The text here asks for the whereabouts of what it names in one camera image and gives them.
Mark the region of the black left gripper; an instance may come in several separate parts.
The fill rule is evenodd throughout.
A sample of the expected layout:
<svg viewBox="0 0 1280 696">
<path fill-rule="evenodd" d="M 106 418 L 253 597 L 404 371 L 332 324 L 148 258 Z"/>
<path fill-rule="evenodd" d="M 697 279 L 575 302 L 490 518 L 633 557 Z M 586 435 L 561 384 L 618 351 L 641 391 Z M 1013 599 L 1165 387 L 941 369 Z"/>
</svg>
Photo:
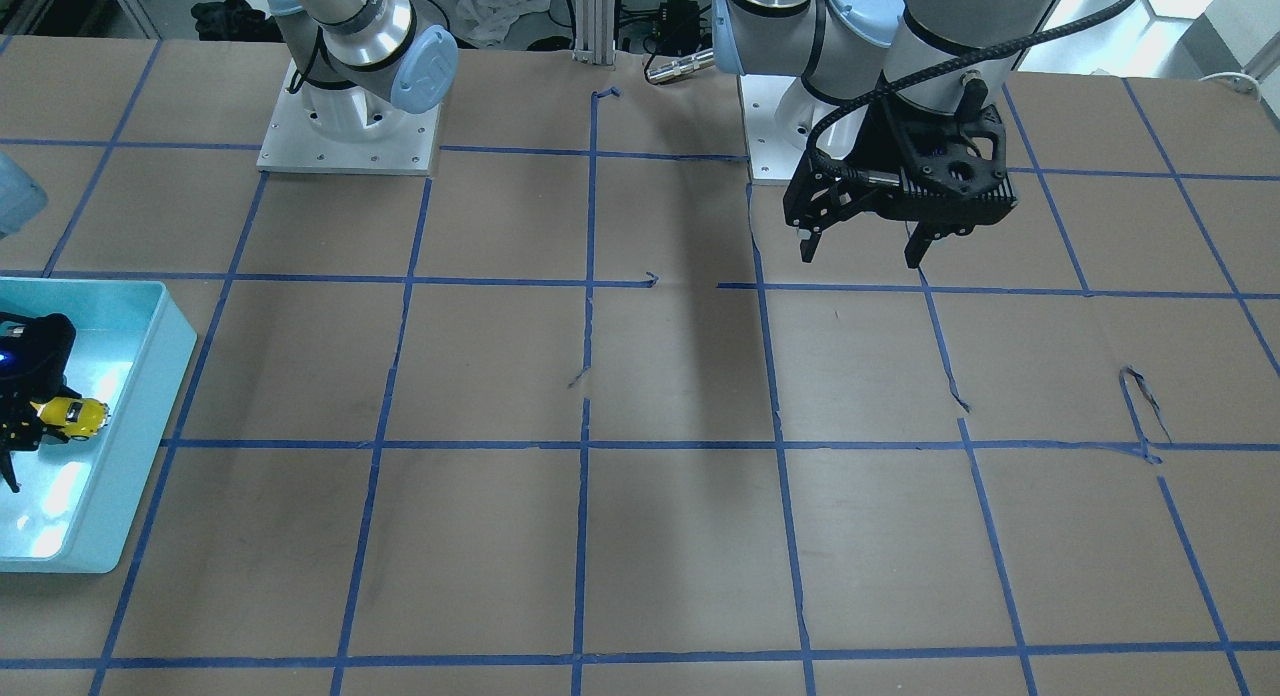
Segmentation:
<svg viewBox="0 0 1280 696">
<path fill-rule="evenodd" d="M 814 262 L 822 232 L 860 212 L 915 223 L 904 260 L 918 269 L 952 226 L 997 225 L 1016 207 L 1006 155 L 996 104 L 947 116 L 888 96 L 865 109 L 854 148 L 833 175 L 801 159 L 783 194 L 783 219 L 799 226 L 804 264 Z"/>
</svg>

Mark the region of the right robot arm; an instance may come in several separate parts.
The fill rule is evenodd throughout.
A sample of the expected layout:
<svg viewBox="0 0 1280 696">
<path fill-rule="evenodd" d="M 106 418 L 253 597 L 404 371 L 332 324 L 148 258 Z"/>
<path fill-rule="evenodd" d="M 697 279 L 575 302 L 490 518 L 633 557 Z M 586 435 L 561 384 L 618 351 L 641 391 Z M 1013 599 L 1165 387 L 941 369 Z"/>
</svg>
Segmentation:
<svg viewBox="0 0 1280 696">
<path fill-rule="evenodd" d="M 438 107 L 456 75 L 458 46 L 445 26 L 430 26 L 412 0 L 269 0 L 275 17 L 302 14 L 303 63 L 285 84 L 301 93 L 328 67 L 343 90 L 375 96 L 394 113 Z M 45 438 L 70 432 L 47 421 L 50 400 L 83 397 L 65 385 L 76 328 L 64 313 L 3 313 L 3 481 L 18 494 L 14 453 L 35 452 Z"/>
</svg>

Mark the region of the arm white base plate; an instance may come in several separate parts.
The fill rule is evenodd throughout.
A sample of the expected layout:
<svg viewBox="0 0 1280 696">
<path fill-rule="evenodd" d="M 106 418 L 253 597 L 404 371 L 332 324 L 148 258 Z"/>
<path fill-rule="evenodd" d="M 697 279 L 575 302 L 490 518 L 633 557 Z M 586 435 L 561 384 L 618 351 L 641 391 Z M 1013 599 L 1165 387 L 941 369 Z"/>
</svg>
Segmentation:
<svg viewBox="0 0 1280 696">
<path fill-rule="evenodd" d="M 398 111 L 361 87 L 289 93 L 294 63 L 268 122 L 256 166 L 292 175 L 430 177 L 443 107 Z"/>
<path fill-rule="evenodd" d="M 751 184 L 788 184 L 826 104 L 799 75 L 740 75 L 739 95 Z"/>
</svg>

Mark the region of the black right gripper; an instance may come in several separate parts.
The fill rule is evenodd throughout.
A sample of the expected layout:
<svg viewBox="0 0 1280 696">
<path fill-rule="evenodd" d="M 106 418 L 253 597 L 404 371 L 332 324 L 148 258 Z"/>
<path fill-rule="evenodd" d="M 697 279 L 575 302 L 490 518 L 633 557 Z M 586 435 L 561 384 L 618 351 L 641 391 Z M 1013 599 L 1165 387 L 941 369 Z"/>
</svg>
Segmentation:
<svg viewBox="0 0 1280 696">
<path fill-rule="evenodd" d="M 19 316 L 1 313 L 3 319 L 3 449 L 0 472 L 12 494 L 20 493 L 13 462 L 14 452 L 33 452 L 41 438 L 50 435 L 69 441 L 58 427 L 47 426 L 36 406 L 55 397 L 73 397 L 65 383 L 65 368 L 76 342 L 76 328 L 64 313 Z"/>
</svg>

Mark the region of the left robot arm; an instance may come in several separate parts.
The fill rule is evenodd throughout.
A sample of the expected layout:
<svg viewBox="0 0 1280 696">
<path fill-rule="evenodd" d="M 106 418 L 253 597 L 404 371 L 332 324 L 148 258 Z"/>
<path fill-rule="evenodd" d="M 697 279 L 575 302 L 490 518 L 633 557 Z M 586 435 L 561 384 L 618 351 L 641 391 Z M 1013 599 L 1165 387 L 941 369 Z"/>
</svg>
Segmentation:
<svg viewBox="0 0 1280 696">
<path fill-rule="evenodd" d="M 1002 221 L 1020 201 L 995 104 L 1020 54 L 931 75 L 819 128 L 842 104 L 960 55 L 1043 29 L 1060 0 L 713 0 L 716 64 L 783 75 L 777 123 L 799 148 L 783 194 L 804 262 L 863 212 L 910 223 L 918 267 L 934 241 Z"/>
</svg>

